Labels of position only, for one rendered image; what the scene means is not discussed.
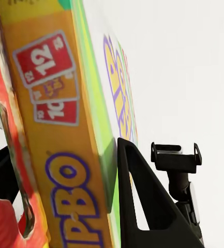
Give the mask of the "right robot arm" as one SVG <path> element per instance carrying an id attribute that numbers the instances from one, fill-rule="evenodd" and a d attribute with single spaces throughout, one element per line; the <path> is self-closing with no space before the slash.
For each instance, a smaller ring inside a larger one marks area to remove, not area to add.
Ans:
<path id="1" fill-rule="evenodd" d="M 197 143 L 194 143 L 194 154 L 183 155 L 183 148 L 179 145 L 152 142 L 151 162 L 155 162 L 157 170 L 167 171 L 169 194 L 204 245 L 199 227 L 200 216 L 195 186 L 188 180 L 188 174 L 196 174 L 197 165 L 202 165 L 202 156 Z"/>

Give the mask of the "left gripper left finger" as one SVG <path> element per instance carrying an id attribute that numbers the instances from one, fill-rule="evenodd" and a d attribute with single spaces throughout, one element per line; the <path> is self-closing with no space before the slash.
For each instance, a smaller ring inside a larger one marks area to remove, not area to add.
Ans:
<path id="1" fill-rule="evenodd" d="M 8 199 L 13 204 L 18 190 L 8 146 L 6 146 L 0 150 L 0 199 Z"/>

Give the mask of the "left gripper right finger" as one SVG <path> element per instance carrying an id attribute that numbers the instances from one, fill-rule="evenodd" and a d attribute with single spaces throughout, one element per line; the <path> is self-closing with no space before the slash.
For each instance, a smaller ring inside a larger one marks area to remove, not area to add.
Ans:
<path id="1" fill-rule="evenodd" d="M 205 248 L 137 146 L 117 139 L 121 248 Z M 150 230 L 138 228 L 130 176 Z"/>

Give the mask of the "board game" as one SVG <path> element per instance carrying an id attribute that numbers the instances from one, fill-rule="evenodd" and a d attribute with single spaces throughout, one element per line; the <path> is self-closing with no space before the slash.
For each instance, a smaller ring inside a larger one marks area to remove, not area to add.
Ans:
<path id="1" fill-rule="evenodd" d="M 26 217 L 0 199 L 0 248 L 121 248 L 117 139 L 139 141 L 96 0 L 0 0 L 0 118 Z"/>

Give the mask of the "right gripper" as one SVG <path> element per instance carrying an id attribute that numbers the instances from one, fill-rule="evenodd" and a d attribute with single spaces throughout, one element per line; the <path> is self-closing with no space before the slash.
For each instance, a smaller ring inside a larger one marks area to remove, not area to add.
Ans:
<path id="1" fill-rule="evenodd" d="M 155 162 L 157 170 L 167 171 L 171 182 L 182 184 L 188 179 L 189 173 L 197 173 L 197 165 L 202 165 L 202 156 L 197 143 L 194 143 L 194 154 L 180 155 L 158 153 L 154 142 L 152 142 L 151 162 Z"/>

